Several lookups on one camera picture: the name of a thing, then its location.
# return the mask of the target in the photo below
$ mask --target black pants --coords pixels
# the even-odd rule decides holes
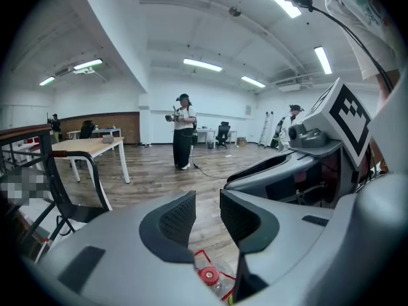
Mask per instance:
[[[189,163],[192,137],[193,137],[192,128],[174,130],[173,137],[174,164],[177,165],[179,168],[183,168]]]

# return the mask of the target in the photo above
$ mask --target white shoe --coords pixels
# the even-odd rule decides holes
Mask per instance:
[[[187,170],[188,168],[190,168],[190,163],[188,163],[186,166],[183,166],[182,168],[180,168],[181,170]]]

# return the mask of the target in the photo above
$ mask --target wooden table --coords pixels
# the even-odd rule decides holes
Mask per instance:
[[[123,176],[125,178],[125,183],[130,183],[128,168],[126,166],[125,152],[123,149],[123,137],[115,137],[113,143],[104,144],[102,138],[89,138],[88,140],[66,140],[61,143],[53,144],[52,150],[66,150],[68,152],[82,151],[89,153],[93,158],[101,155],[113,147],[119,147],[120,163],[122,165]],[[87,162],[89,174],[91,175],[92,182],[95,184],[94,174],[90,162],[85,157],[75,156],[75,157],[64,157],[64,159],[69,159],[71,161],[72,170],[75,176],[76,181],[80,182],[81,178],[79,177],[78,169],[75,164],[75,160],[84,160]],[[103,197],[105,198],[108,208],[112,210],[108,198],[103,190],[102,184],[101,189]]]

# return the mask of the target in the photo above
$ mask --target brown partition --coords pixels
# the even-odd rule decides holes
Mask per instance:
[[[92,120],[99,128],[113,126],[120,128],[125,144],[137,144],[140,142],[139,112],[97,113],[60,119],[62,137],[66,139],[67,132],[81,130],[82,122],[85,120]]]

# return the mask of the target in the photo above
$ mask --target floor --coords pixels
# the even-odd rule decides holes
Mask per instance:
[[[96,158],[101,183],[113,209],[160,197],[171,192],[196,191],[196,222],[190,235],[192,251],[205,249],[211,258],[227,262],[236,273],[238,249],[221,221],[219,190],[225,178],[240,168],[251,165],[277,153],[256,144],[238,148],[208,150],[205,145],[194,149],[194,162],[208,175],[193,165],[187,171],[175,169],[171,145],[150,148],[125,146],[130,184],[125,184],[120,167],[119,151],[105,152]],[[86,164],[78,169],[81,182],[76,182],[69,161],[57,162],[60,176],[74,203],[98,205]]]

